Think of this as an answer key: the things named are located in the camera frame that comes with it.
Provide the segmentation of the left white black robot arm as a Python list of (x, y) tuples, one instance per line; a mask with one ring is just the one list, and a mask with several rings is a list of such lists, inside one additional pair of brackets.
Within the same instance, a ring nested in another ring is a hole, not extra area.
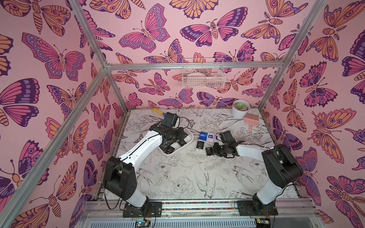
[(103, 189), (136, 208), (145, 207), (149, 198), (137, 188), (136, 171), (145, 159), (166, 140), (183, 140), (184, 128), (177, 114), (165, 113), (164, 119), (153, 124), (146, 135), (132, 149), (106, 162)]

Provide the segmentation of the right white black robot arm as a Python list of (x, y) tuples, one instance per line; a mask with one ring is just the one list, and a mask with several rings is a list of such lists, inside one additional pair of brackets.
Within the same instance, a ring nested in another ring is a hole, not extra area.
[(253, 206), (257, 209), (267, 208), (290, 183), (304, 174), (297, 159), (284, 144), (269, 148), (255, 143), (237, 142), (230, 131), (219, 134), (219, 141), (213, 144), (213, 154), (227, 159), (240, 156), (264, 162), (269, 179), (253, 195)]

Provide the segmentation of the pink white tissue pack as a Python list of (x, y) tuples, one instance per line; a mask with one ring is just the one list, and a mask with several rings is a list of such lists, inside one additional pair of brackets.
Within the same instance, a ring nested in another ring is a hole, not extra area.
[(207, 133), (206, 141), (208, 143), (214, 143), (215, 142), (215, 134), (214, 133)]

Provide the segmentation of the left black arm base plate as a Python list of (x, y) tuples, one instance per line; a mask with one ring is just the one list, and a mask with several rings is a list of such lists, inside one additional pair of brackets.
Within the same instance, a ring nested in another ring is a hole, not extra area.
[(138, 208), (126, 203), (123, 211), (124, 218), (159, 218), (162, 215), (162, 202), (152, 201)]

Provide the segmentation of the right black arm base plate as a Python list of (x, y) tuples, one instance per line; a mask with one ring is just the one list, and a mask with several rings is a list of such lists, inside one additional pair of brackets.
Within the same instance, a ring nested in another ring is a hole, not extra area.
[(256, 200), (239, 200), (236, 202), (240, 216), (276, 216), (278, 211), (275, 201), (264, 205)]

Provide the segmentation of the blue pocket tissue pack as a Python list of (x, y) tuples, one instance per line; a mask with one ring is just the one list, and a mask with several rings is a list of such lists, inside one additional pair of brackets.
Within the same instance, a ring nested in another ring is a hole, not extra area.
[(206, 132), (200, 132), (199, 141), (206, 142), (208, 134)]

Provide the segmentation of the white plastic storage box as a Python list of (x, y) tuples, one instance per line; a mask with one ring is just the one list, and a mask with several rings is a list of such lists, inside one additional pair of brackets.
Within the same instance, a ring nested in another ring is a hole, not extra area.
[(164, 133), (158, 149), (167, 156), (172, 156), (186, 149), (194, 140), (194, 135), (188, 128), (179, 127)]

